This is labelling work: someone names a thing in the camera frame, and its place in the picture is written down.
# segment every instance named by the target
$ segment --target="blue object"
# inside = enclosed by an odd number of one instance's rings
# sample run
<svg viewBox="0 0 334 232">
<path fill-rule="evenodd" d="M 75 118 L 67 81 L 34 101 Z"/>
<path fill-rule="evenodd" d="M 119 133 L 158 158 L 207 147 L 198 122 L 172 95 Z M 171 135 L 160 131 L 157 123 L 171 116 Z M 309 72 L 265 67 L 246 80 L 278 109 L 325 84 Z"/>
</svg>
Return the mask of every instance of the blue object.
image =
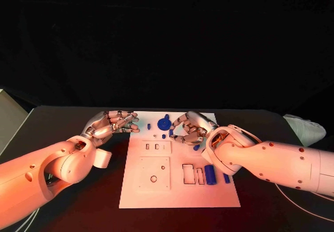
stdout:
<svg viewBox="0 0 334 232">
<path fill-rule="evenodd" d="M 214 175 L 214 169 L 211 165 L 204 166 L 204 172 L 206 172 L 206 179 L 207 179 L 207 185 L 216 185 L 216 175 Z"/>
<path fill-rule="evenodd" d="M 197 151 L 200 148 L 200 145 L 193 146 L 193 149 Z"/>
<path fill-rule="evenodd" d="M 167 131 L 171 126 L 171 121 L 168 119 L 168 115 L 158 120 L 158 129 Z"/>
<path fill-rule="evenodd" d="M 223 173 L 223 175 L 224 175 L 224 183 L 229 184 L 230 183 L 230 180 L 229 180 L 230 178 L 224 173 Z"/>
</svg>

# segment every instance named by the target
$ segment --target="circular hole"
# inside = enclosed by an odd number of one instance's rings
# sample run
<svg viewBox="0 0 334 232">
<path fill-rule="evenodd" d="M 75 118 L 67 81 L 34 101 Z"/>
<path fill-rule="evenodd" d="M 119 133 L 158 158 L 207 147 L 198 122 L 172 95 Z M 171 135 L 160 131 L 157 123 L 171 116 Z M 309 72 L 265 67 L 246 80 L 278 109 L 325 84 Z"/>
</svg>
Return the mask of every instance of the circular hole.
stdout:
<svg viewBox="0 0 334 232">
<path fill-rule="evenodd" d="M 151 182 L 154 183 L 157 181 L 157 176 L 151 176 Z"/>
</svg>

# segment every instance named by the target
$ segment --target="robotic arm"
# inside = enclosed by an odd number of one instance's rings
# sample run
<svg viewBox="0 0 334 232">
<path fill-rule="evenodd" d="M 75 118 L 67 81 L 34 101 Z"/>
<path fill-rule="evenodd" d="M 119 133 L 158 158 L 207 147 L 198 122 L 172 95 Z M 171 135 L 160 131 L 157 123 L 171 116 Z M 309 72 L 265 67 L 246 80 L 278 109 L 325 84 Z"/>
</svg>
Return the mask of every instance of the robotic arm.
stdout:
<svg viewBox="0 0 334 232">
<path fill-rule="evenodd" d="M 201 156 L 223 173 L 233 175 L 244 167 L 262 180 L 334 196 L 332 152 L 278 142 L 260 142 L 256 136 L 236 126 L 219 127 L 193 111 L 177 118 L 170 129 L 181 122 L 187 135 L 171 135 L 171 139 L 196 145 L 207 137 Z M 242 132 L 259 143 L 255 144 Z"/>
<path fill-rule="evenodd" d="M 89 120 L 79 136 L 0 165 L 0 229 L 16 223 L 88 175 L 106 168 L 111 152 L 98 149 L 113 133 L 139 132 L 136 114 L 105 111 Z M 44 173 L 53 177 L 44 180 Z"/>
</svg>

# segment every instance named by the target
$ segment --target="black table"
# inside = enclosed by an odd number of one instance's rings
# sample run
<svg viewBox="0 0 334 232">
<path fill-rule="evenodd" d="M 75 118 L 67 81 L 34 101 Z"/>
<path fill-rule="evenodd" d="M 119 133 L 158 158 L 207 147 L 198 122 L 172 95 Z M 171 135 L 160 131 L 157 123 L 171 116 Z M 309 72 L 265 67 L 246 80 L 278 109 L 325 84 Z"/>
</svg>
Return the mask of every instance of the black table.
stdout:
<svg viewBox="0 0 334 232">
<path fill-rule="evenodd" d="M 185 112 L 188 109 L 40 106 L 30 113 L 0 155 L 0 163 L 77 135 L 86 121 L 102 110 Z M 262 141 L 301 145 L 285 119 L 272 112 L 196 111 L 213 112 L 219 125 L 237 125 Z M 334 231 L 334 223 L 298 209 L 279 193 L 273 183 L 259 180 L 244 168 L 233 176 L 240 208 L 119 209 L 128 138 L 129 134 L 116 134 L 100 147 L 112 152 L 108 168 L 93 167 L 82 182 L 66 188 L 40 208 L 29 231 Z M 299 204 L 314 202 L 311 193 L 282 189 Z M 328 207 L 325 210 L 329 211 L 332 206 L 329 201 L 318 199 L 314 208 L 318 210 Z M 3 231 L 14 231 L 21 222 Z"/>
</svg>

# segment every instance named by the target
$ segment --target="white board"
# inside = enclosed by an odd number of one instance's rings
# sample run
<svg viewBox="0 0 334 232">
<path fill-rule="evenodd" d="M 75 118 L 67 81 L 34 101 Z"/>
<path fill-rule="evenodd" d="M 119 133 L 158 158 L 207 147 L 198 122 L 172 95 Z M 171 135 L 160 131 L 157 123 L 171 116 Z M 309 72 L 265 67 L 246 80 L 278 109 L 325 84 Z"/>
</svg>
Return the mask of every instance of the white board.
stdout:
<svg viewBox="0 0 334 232">
<path fill-rule="evenodd" d="M 138 111 L 135 113 L 139 118 L 135 124 L 141 132 L 131 133 L 129 136 L 119 208 L 240 207 L 232 176 L 229 177 L 230 183 L 226 184 L 223 173 L 214 168 L 217 184 L 207 185 L 204 166 L 208 163 L 200 156 L 206 143 L 203 142 L 198 150 L 194 151 L 193 146 L 170 140 L 168 131 L 157 127 L 157 122 L 165 114 L 172 122 L 184 112 Z M 214 114 L 203 113 L 203 115 L 216 122 Z M 175 128 L 174 134 L 185 135 L 181 126 Z M 155 144 L 162 144 L 164 147 L 158 146 L 158 148 L 165 148 L 167 151 L 157 151 L 157 153 L 151 149 L 147 151 L 145 144 L 154 145 L 154 149 Z M 184 184 L 183 164 L 193 165 L 196 184 Z M 142 167 L 149 168 L 149 171 L 139 171 Z M 197 168 L 203 170 L 203 185 L 198 185 Z"/>
</svg>

